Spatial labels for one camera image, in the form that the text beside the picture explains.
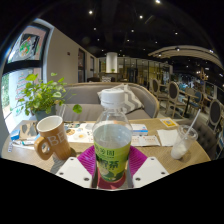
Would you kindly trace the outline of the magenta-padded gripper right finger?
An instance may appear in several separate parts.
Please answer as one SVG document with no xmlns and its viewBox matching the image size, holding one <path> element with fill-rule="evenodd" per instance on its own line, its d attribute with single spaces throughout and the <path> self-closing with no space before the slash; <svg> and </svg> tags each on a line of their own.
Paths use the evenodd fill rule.
<svg viewBox="0 0 224 224">
<path fill-rule="evenodd" d="M 129 188 L 140 188 L 168 175 L 156 157 L 147 157 L 131 146 L 127 165 Z"/>
</svg>

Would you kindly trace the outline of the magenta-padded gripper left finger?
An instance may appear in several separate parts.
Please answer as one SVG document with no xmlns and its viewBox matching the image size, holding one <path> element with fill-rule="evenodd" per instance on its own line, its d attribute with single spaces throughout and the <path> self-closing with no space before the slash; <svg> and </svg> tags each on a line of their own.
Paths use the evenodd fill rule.
<svg viewBox="0 0 224 224">
<path fill-rule="evenodd" d="M 84 188 L 96 188 L 98 171 L 94 147 L 89 147 L 78 157 L 69 157 L 56 175 Z"/>
</svg>

